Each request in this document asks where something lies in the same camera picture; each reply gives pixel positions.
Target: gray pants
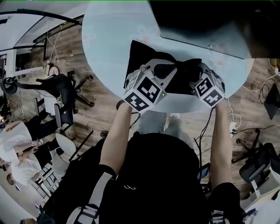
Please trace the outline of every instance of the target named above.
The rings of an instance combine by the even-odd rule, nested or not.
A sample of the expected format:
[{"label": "gray pants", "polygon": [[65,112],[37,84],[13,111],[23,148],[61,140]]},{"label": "gray pants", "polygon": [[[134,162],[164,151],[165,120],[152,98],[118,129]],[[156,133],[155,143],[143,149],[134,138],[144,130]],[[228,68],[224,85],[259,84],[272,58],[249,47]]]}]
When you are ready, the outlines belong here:
[{"label": "gray pants", "polygon": [[188,144],[193,149],[193,143],[187,133],[181,129],[182,121],[177,117],[171,117],[169,125],[164,131],[166,122],[166,113],[146,111],[139,119],[139,126],[137,131],[141,134],[162,133],[177,137]]}]

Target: light blue tabletop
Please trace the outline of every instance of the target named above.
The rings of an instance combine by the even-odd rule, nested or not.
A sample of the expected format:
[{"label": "light blue tabletop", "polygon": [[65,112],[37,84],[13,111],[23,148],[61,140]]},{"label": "light blue tabletop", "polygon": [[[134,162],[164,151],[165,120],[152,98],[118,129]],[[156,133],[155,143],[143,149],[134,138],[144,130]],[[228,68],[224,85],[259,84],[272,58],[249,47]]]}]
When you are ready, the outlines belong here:
[{"label": "light blue tabletop", "polygon": [[[92,1],[83,20],[82,41],[87,62],[98,79],[121,97],[132,40],[185,61],[201,58],[225,83],[226,97],[246,81],[252,59],[239,59],[186,43],[165,39],[146,1]],[[168,94],[153,110],[185,113],[207,107],[195,96]]]}]

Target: black t-shirt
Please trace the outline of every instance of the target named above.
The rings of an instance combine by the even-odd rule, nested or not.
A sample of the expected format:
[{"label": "black t-shirt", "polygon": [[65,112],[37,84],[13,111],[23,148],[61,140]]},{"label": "black t-shirt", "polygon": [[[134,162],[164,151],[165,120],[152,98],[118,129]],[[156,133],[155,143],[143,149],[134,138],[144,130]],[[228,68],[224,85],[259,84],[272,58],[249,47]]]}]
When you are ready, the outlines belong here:
[{"label": "black t-shirt", "polygon": [[67,170],[52,207],[57,223],[66,223],[76,207],[87,205],[103,172],[113,178],[103,193],[100,224],[207,224],[215,210],[230,223],[242,223],[238,189],[221,184],[207,201],[197,179],[198,157],[180,139],[157,133],[134,136],[117,179],[110,167],[97,165],[98,159],[92,161],[100,156],[99,151],[98,147],[91,149]]}]

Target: power outlet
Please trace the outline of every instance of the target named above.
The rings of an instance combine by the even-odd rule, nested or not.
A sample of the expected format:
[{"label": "power outlet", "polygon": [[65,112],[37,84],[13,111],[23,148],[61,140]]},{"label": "power outlet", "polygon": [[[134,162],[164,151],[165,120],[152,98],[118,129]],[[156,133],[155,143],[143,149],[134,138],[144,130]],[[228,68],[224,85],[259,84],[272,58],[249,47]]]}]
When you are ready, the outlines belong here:
[{"label": "power outlet", "polygon": [[233,129],[236,130],[236,122],[231,121],[231,122],[229,123],[229,132],[230,132],[230,134],[231,134],[231,138],[232,138],[232,136],[233,136],[233,134],[232,134]]}]

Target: folded black fabric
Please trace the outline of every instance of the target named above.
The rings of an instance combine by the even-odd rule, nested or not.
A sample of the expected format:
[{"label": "folded black fabric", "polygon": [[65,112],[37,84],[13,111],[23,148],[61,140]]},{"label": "folded black fabric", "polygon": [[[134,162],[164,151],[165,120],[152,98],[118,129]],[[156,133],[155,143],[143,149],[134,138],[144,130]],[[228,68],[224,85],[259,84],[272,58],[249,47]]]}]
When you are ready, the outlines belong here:
[{"label": "folded black fabric", "polygon": [[201,63],[201,59],[190,59],[184,62],[176,61],[168,53],[157,52],[151,47],[133,40],[130,46],[126,77],[152,59],[165,59],[175,63],[177,66],[177,73],[165,89],[167,93],[192,95],[192,88],[189,86],[189,81],[197,81],[199,79],[199,74],[202,72],[202,69],[196,65]]}]

